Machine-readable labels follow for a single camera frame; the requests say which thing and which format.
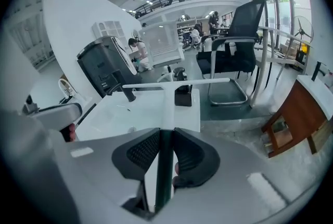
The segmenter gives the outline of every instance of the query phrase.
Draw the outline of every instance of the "white partition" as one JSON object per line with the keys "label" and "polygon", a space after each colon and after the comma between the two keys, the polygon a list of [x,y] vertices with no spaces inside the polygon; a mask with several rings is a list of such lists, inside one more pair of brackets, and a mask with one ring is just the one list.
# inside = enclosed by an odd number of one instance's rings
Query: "white partition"
{"label": "white partition", "polygon": [[64,74],[77,92],[98,103],[101,97],[76,61],[77,54],[96,39],[94,23],[118,21],[125,42],[134,29],[141,29],[140,22],[108,0],[43,0],[43,11],[47,35]]}

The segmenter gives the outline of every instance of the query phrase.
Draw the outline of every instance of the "chair armrest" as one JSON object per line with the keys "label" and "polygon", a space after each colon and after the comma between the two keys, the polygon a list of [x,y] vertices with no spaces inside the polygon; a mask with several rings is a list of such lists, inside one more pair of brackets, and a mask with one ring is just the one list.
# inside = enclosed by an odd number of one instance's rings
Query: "chair armrest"
{"label": "chair armrest", "polygon": [[204,43],[206,39],[208,38],[212,38],[212,37],[225,37],[225,34],[210,34],[210,35],[205,35],[205,36],[202,36],[201,38],[201,43]]}
{"label": "chair armrest", "polygon": [[255,43],[258,38],[247,37],[247,36],[237,36],[237,37],[224,37],[215,39],[212,43],[212,51],[216,51],[218,47],[227,42],[239,42],[239,43]]}

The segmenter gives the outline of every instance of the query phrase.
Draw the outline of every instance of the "black mesh chair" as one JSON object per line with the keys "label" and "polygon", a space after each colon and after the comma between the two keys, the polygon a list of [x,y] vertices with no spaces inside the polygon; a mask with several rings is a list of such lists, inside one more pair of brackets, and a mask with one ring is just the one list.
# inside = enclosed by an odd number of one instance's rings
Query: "black mesh chair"
{"label": "black mesh chair", "polygon": [[[201,52],[197,55],[197,62],[204,79],[205,74],[210,74],[214,78],[215,73],[253,72],[255,68],[254,45],[258,41],[257,30],[264,8],[264,0],[252,1],[238,7],[235,11],[233,22],[228,34],[223,38],[217,38],[212,43],[211,52]],[[234,55],[230,53],[229,43],[236,44]],[[225,46],[225,51],[217,51],[218,48]],[[211,86],[208,88],[208,99],[213,105],[232,105],[242,104],[247,101],[247,95],[234,79],[232,83],[241,91],[245,99],[237,102],[215,102],[210,97]]]}

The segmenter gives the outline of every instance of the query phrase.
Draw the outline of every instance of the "white cabinet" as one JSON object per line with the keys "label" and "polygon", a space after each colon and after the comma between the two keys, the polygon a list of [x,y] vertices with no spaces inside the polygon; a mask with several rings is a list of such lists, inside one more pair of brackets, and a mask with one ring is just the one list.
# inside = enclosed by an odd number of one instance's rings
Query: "white cabinet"
{"label": "white cabinet", "polygon": [[93,32],[98,39],[102,36],[116,36],[128,55],[137,52],[137,47],[130,47],[119,21],[101,21],[93,25]]}

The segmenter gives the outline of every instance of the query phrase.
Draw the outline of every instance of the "white desk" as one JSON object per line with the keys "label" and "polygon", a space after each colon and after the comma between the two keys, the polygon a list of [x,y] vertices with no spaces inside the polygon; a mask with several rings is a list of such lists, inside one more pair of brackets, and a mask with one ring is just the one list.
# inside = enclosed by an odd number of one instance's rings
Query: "white desk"
{"label": "white desk", "polygon": [[[76,129],[80,141],[101,139],[133,130],[161,127],[164,91],[133,92],[136,99],[128,102],[122,92],[105,96]],[[175,106],[175,126],[200,132],[200,96],[192,89],[192,106]],[[173,157],[173,166],[178,162]],[[146,194],[151,210],[155,205],[158,156],[145,174]]]}
{"label": "white desk", "polygon": [[[259,91],[260,91],[260,87],[261,87],[261,84],[262,84],[262,81],[263,81],[264,73],[265,73],[266,62],[278,63],[278,64],[282,64],[283,65],[281,67],[281,70],[280,70],[279,75],[278,75],[277,78],[279,78],[279,76],[281,75],[282,70],[283,70],[285,64],[295,64],[295,65],[298,65],[301,68],[303,68],[303,74],[305,74],[306,67],[307,67],[308,61],[309,61],[310,47],[311,47],[311,45],[309,44],[309,42],[303,41],[303,40],[301,40],[301,39],[299,39],[299,38],[297,38],[297,37],[295,37],[295,36],[293,36],[293,35],[291,35],[291,34],[289,34],[287,32],[280,31],[280,30],[277,30],[277,29],[274,29],[274,28],[270,28],[270,27],[258,27],[258,29],[260,29],[260,30],[263,31],[263,51],[262,51],[262,56],[261,57],[256,57],[256,65],[260,68],[260,72],[259,72],[258,83],[257,83],[257,86],[256,86],[256,88],[254,90],[254,94],[253,94],[252,100],[250,102],[250,106],[251,107],[254,106],[255,101],[257,100],[257,97],[258,97],[258,94],[259,94]],[[271,35],[271,45],[273,46],[273,48],[272,48],[272,56],[269,59],[267,58],[268,33],[270,33],[270,35]],[[304,43],[308,47],[308,50],[307,50],[307,53],[306,53],[307,57],[306,57],[305,65],[302,65],[301,63],[297,62],[294,59],[288,59],[288,54],[289,54],[289,50],[290,50],[290,47],[291,47],[291,43],[289,43],[289,46],[288,46],[288,49],[287,49],[287,52],[285,54],[284,59],[275,58],[275,56],[274,56],[274,39],[273,39],[273,33],[275,33],[277,35],[282,35],[282,36],[290,38],[290,39],[294,39],[295,41],[298,41],[298,42],[301,42],[301,43]]]}

